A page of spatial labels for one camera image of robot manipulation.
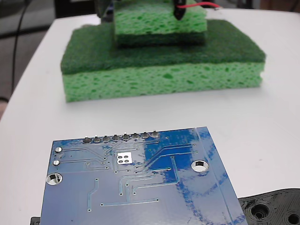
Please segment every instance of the red wire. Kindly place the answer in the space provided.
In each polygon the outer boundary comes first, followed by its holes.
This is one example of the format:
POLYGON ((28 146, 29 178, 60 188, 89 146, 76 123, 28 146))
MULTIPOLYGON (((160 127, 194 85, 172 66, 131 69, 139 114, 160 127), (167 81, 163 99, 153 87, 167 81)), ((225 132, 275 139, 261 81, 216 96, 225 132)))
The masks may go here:
POLYGON ((177 6, 177 7, 178 8, 190 8, 190 7, 194 7, 194 6, 213 6, 216 8, 221 8, 221 6, 219 6, 218 4, 208 2, 208 1, 203 1, 203 2, 196 3, 196 4, 191 4, 191 5, 177 6))

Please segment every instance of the green scouring pad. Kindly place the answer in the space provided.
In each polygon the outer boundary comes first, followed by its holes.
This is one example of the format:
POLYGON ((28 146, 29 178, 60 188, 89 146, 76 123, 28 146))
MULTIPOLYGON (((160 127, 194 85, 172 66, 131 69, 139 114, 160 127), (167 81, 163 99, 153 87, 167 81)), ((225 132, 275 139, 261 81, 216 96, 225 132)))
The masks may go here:
POLYGON ((265 54, 231 23, 208 20, 206 45, 116 48, 113 24, 75 30, 61 62, 67 101, 257 87, 265 54))
POLYGON ((173 0, 122 0, 114 5, 119 46, 201 44, 207 30, 206 10, 192 7, 178 21, 173 0))

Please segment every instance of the blue circuit board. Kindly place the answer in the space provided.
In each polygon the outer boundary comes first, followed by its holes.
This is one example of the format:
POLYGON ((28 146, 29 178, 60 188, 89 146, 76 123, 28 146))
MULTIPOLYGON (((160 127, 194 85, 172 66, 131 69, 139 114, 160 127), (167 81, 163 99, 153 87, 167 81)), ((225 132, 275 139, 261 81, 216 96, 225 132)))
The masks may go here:
POLYGON ((206 127, 54 141, 41 225, 246 225, 206 127))

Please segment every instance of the screw hole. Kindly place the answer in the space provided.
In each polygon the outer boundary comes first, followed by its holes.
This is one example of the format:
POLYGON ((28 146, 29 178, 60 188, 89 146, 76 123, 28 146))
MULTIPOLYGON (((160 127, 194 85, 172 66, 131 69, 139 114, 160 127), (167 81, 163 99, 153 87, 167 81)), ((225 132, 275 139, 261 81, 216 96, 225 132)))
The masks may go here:
POLYGON ((266 205, 258 204, 251 209, 252 215, 257 219, 266 218, 269 214, 269 208, 266 205))
POLYGON ((205 161, 197 160, 191 164, 191 167, 196 172, 204 172, 208 170, 209 165, 205 161))
POLYGON ((291 214, 288 218, 288 221, 291 223, 291 224, 298 224, 300 222, 300 218, 298 215, 296 214, 291 214))
POLYGON ((47 176, 46 182, 49 185, 57 185, 61 183, 62 181, 62 175, 59 173, 51 173, 47 176))

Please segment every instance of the table surface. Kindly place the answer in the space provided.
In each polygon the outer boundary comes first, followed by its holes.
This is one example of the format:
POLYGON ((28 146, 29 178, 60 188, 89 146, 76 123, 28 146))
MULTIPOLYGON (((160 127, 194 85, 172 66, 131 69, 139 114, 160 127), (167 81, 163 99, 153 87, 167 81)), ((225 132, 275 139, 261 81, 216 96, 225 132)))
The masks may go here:
POLYGON ((40 216, 52 141, 85 136, 207 126, 238 197, 300 188, 300 14, 210 16, 232 22, 266 52, 260 88, 66 103, 60 61, 72 30, 99 19, 56 20, 0 122, 1 223, 40 216))

